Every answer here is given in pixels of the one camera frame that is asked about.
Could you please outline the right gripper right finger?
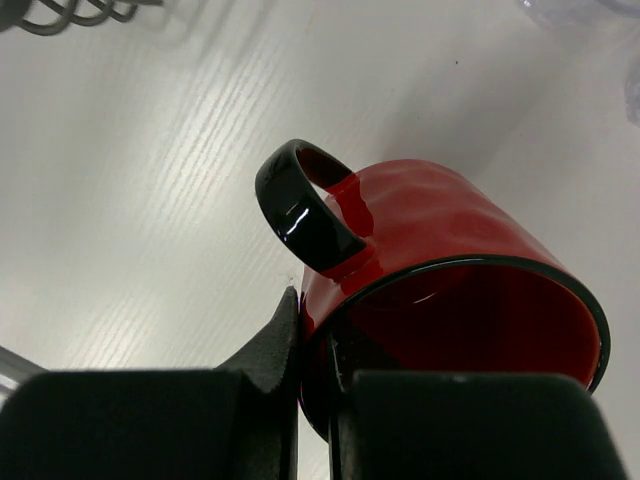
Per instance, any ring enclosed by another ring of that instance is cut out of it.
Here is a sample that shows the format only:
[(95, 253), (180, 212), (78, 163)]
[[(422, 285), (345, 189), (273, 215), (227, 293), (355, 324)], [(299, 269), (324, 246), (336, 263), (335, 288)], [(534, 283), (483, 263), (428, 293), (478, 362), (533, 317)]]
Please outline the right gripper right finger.
[(334, 479), (625, 479), (604, 417), (559, 375), (359, 370), (327, 348)]

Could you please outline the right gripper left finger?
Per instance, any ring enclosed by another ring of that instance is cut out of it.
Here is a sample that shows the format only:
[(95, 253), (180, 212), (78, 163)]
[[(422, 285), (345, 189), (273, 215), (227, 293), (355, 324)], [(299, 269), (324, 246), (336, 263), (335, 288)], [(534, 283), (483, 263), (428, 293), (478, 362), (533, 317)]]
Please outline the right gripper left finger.
[(1, 411), (5, 479), (293, 479), (298, 297), (215, 368), (49, 371)]

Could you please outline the red mug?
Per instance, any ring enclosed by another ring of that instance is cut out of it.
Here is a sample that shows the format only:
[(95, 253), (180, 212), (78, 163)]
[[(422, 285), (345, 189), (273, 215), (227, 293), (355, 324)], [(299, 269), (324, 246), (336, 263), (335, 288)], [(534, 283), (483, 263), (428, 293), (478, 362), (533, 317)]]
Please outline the red mug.
[(299, 401), (329, 434), (328, 357), (362, 369), (568, 376), (594, 391), (611, 340), (593, 293), (470, 181), (400, 159), (352, 171), (302, 139), (255, 177), (304, 266)]

